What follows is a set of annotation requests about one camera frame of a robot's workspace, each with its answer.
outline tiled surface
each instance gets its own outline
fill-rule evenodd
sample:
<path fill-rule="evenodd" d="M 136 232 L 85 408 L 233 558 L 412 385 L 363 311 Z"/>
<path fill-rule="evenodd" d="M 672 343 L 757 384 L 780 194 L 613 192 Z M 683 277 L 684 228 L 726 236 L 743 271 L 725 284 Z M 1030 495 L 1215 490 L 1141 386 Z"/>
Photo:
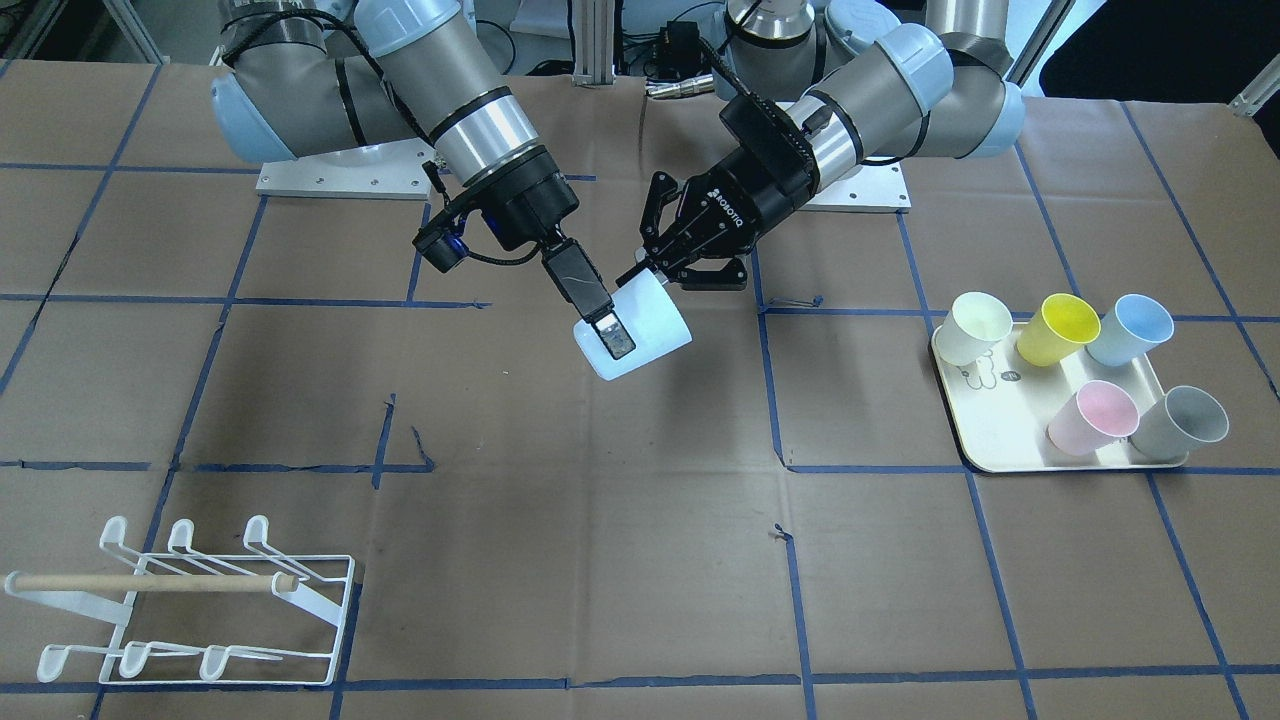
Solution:
<path fill-rule="evenodd" d="M 1230 720 L 1239 717 L 1222 678 L 1100 678 L 1036 680 L 1044 720 Z"/>
<path fill-rule="evenodd" d="M 0 78 L 5 363 L 87 227 L 0 380 L 0 527 L 19 538 L 0 570 L 99 570 L 116 512 L 134 542 L 186 516 L 228 550 L 262 512 L 285 550 L 360 560 L 360 612 L 330 688 L 113 691 L 100 716 L 1243 716 L 1228 676 L 1249 716 L 1276 716 L 1280 165 L 1248 120 L 1033 102 L 1020 154 L 908 163 L 908 215 L 797 215 L 745 292 L 673 290 L 694 343 L 603 383 L 536 264 L 424 266 L 411 287 L 420 202 L 260 205 L 207 110 L 216 72 L 168 67 L 141 108 L 150 68 Z M 607 279 L 632 261 L 649 174 L 732 146 L 710 97 L 513 85 L 576 176 L 564 229 Z M 498 252 L 483 223 L 467 241 Z M 1161 380 L 1233 416 L 1158 495 L 1140 473 L 960 466 L 922 302 L 933 323 L 973 288 L 1028 311 L 1071 278 L 1100 307 L 1165 300 L 1181 319 L 1152 354 Z M 136 629 L 227 634 L 237 607 L 147 596 Z M 256 607 L 242 632 L 324 635 Z M 92 684 L 35 694 L 32 669 L 41 643 L 102 628 L 0 612 L 18 648 L 0 714 L 87 719 Z"/>

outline yellow cup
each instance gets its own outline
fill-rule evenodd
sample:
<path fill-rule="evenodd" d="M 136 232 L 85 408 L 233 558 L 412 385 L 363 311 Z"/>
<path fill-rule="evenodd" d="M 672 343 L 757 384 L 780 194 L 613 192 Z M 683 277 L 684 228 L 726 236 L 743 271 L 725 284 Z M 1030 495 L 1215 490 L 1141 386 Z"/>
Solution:
<path fill-rule="evenodd" d="M 1039 313 L 1023 327 L 1018 354 L 1047 368 L 1098 338 L 1102 323 L 1088 302 L 1059 292 L 1044 299 Z"/>

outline pink cup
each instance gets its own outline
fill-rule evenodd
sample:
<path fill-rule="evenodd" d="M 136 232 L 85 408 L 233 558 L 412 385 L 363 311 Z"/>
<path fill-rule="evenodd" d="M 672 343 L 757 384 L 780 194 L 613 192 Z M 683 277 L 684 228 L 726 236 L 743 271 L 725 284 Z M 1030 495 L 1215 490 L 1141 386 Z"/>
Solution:
<path fill-rule="evenodd" d="M 1138 406 L 1124 388 L 1089 380 L 1048 423 L 1048 439 L 1068 455 L 1088 455 L 1138 429 Z"/>

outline white mounting plate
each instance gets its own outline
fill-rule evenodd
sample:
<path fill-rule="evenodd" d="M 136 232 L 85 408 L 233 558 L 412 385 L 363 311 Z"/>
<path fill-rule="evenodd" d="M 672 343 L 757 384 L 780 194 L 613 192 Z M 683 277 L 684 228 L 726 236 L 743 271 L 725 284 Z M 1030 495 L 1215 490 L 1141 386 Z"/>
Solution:
<path fill-rule="evenodd" d="M 835 213 L 897 213 L 911 208 L 911 193 L 897 163 L 892 165 L 859 165 L 854 172 L 831 183 L 801 210 Z"/>
<path fill-rule="evenodd" d="M 987 473 L 1153 470 L 1187 462 L 1185 455 L 1172 462 L 1155 461 L 1128 439 L 1089 455 L 1073 456 L 1053 447 L 1046 434 L 1048 421 L 1085 382 L 1107 380 L 1123 387 L 1139 411 L 1153 406 L 1165 391 L 1146 355 L 1128 365 L 1107 368 L 1082 350 L 1057 365 L 1037 368 L 1023 360 L 1015 347 L 1025 325 L 1015 323 L 1007 338 L 963 368 L 942 361 L 929 342 L 960 450 L 978 469 Z"/>
<path fill-rule="evenodd" d="M 266 163 L 257 176 L 257 192 L 283 197 L 426 200 L 431 183 L 422 163 L 434 156 L 430 145 L 412 138 Z"/>

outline blue cup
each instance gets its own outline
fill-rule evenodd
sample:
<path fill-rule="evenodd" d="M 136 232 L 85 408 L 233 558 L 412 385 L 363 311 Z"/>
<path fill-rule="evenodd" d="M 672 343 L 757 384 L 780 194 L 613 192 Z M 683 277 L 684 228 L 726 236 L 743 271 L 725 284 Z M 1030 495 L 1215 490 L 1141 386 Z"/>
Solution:
<path fill-rule="evenodd" d="M 1146 295 L 1125 295 L 1102 319 L 1098 340 L 1085 350 L 1094 360 L 1119 368 L 1174 337 L 1174 318 Z"/>

